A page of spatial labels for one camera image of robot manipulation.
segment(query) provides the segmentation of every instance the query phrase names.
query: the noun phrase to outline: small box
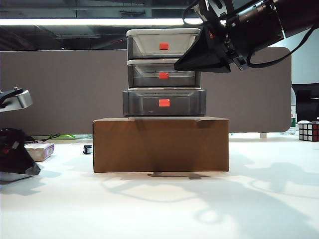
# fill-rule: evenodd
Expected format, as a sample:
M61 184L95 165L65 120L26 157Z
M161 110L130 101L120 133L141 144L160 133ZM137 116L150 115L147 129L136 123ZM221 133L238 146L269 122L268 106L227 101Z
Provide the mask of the small box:
M24 147L35 162L46 160L54 152L54 143L30 143Z
M228 119L93 121L94 172L228 171Z
M200 87L200 72L177 71L177 59L128 61L129 88L135 87Z
M133 29L128 38L128 59L178 58L194 43L198 28Z
M206 90L130 89L123 91L124 116L203 116Z

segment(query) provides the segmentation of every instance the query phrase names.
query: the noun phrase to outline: wire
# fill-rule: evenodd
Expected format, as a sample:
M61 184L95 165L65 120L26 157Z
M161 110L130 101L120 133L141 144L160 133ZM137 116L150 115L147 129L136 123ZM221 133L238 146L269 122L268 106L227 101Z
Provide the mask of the wire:
M46 142L46 141L48 141L48 140L50 140L50 139L58 138L59 136L61 136L61 134L60 134L60 133L56 133L56 134L50 135L48 138L35 139L35 138L33 138L32 136L29 136L29 135L28 135L28 136L26 136L26 137L24 138L24 143L39 143L39 142L44 143L44 142Z
M251 63L251 57L254 53L254 51L251 51L248 56L247 56L247 65L251 68L265 68L265 67L269 67L269 66L273 66L283 60L285 60L288 56L292 55L295 51L297 51L300 47L302 47L302 45L305 44L305 42L308 40L308 38L310 37L310 35L313 33L314 30L316 30L319 27L319 23L315 23L312 28L305 34L305 36L303 37L303 39L301 40L301 42L299 43L299 45L290 53L288 53L286 56L283 56L277 60L274 61L269 61L269 62L265 62L265 63L259 63L259 64L254 64Z
M189 10L194 7L195 5L198 4L200 0L195 0L193 1L184 11L183 14L181 15L181 19L183 20L185 25L189 25L189 26L203 26L203 23L198 23L198 24L191 24L185 21L186 18L186 14L189 12Z

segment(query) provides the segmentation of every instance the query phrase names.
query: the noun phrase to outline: rubik's cube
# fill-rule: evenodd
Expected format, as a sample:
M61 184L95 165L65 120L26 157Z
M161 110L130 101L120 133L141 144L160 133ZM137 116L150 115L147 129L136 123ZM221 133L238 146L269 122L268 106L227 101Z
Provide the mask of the rubik's cube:
M299 139L304 141L319 141L319 122L299 125Z

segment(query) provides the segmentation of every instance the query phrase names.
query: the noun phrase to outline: plastic drawer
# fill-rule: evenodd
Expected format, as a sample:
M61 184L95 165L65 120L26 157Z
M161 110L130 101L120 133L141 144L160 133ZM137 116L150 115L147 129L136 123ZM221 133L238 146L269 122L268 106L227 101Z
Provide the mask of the plastic drawer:
M206 90L132 89L123 91L124 116L203 116Z
M200 87L200 72L176 71L177 59L128 61L129 88Z
M180 57L199 33L198 28L129 30L128 59Z

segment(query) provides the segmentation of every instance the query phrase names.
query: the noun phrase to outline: gray partition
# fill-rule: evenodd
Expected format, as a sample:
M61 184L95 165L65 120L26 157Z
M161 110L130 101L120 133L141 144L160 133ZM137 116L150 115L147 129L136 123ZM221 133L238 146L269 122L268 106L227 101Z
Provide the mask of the gray partition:
M255 60L271 60L286 48L267 48ZM1 52L2 90L29 89L34 104L2 112L0 127L26 133L92 133L92 120L122 117L127 51ZM230 119L232 132L285 131L290 124L291 59L266 69L202 74L207 115Z

